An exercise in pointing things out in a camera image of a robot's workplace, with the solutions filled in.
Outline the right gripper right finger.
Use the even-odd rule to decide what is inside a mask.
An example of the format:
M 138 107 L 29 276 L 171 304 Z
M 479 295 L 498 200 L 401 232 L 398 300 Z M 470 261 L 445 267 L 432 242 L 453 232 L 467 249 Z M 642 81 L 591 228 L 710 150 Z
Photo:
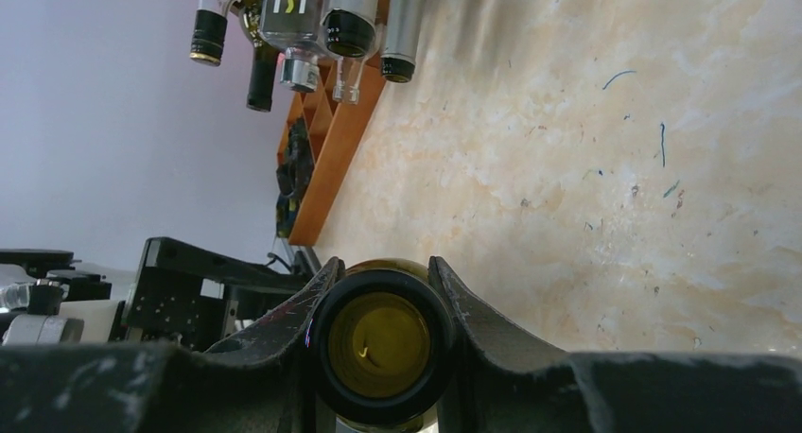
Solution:
M 459 333 L 443 432 L 797 432 L 801 363 L 776 354 L 568 352 L 428 263 Z

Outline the dark green wine bottle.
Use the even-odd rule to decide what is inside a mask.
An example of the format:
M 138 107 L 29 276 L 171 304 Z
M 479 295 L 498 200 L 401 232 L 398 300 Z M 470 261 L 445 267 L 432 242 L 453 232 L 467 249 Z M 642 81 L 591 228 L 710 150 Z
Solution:
M 390 0 L 380 57 L 381 74 L 387 81 L 408 83 L 413 78 L 425 2 Z
M 335 55 L 359 59 L 372 48 L 378 0 L 328 0 L 323 19 L 325 47 Z

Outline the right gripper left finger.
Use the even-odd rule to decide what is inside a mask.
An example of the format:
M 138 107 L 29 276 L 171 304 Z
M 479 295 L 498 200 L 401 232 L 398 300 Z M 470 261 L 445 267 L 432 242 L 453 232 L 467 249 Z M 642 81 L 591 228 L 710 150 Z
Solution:
M 175 344 L 8 346 L 5 432 L 332 432 L 304 366 L 305 334 L 342 278 L 329 259 L 290 299 L 205 353 Z

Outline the clear labelled liquor bottle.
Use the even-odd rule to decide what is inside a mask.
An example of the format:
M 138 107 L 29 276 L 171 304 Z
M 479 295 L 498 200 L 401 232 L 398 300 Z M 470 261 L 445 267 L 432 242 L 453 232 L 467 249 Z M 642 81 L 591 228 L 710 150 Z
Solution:
M 210 66 L 219 66 L 224 51 L 227 15 L 240 0 L 199 0 L 195 13 L 189 58 Z

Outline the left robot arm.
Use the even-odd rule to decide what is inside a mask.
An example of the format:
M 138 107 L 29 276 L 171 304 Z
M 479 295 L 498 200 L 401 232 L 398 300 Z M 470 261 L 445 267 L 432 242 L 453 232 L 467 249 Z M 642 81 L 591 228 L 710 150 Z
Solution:
M 70 251 L 8 249 L 1 263 L 25 282 L 1 285 L 4 345 L 160 341 L 203 352 L 287 300 L 320 269 L 314 251 L 286 245 L 249 263 L 169 237 L 147 239 L 128 294 Z

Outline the dark green wine bottle front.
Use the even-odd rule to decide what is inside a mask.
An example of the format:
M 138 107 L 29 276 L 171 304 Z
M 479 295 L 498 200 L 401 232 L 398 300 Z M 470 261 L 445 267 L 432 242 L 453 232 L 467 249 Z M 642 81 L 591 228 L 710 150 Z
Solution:
M 372 48 L 378 0 L 328 0 L 323 19 L 325 47 L 335 55 L 359 59 Z

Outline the clear glass bottle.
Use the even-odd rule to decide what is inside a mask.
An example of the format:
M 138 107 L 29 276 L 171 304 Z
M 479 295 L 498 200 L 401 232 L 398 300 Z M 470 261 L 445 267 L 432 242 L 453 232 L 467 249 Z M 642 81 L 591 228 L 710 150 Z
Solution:
M 358 104 L 359 86 L 366 59 L 341 57 L 337 60 L 337 74 L 332 97 L 348 105 Z

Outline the blue square glass bottle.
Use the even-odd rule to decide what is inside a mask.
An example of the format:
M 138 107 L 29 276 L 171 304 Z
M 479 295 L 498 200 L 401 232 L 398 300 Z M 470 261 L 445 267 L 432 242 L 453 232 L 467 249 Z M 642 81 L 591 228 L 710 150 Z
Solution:
M 300 93 L 317 90 L 324 0 L 263 0 L 260 36 L 284 55 L 280 83 Z

